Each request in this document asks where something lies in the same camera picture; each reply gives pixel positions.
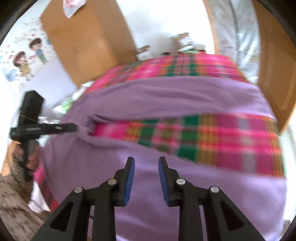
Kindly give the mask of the speckled beige sleeve forearm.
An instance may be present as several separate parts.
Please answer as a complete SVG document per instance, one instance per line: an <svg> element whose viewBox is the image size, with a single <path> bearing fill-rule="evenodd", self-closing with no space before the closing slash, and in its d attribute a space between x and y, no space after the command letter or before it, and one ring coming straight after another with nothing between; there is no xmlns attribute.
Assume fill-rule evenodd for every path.
<svg viewBox="0 0 296 241"><path fill-rule="evenodd" d="M10 173L1 175L1 219L15 240L31 240L50 216L36 213L29 207L33 182L24 182L17 160L10 164Z"/></svg>

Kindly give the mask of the person's left hand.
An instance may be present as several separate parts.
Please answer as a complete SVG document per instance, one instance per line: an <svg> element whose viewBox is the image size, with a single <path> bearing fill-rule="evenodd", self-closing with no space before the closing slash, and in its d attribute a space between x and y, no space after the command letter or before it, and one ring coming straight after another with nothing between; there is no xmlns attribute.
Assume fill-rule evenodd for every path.
<svg viewBox="0 0 296 241"><path fill-rule="evenodd" d="M35 172L39 166L39 157L41 153L41 147L38 144L34 145L33 150L27 155L28 161L26 167ZM16 145L13 157L20 161L24 156L24 150L21 148L19 144Z"/></svg>

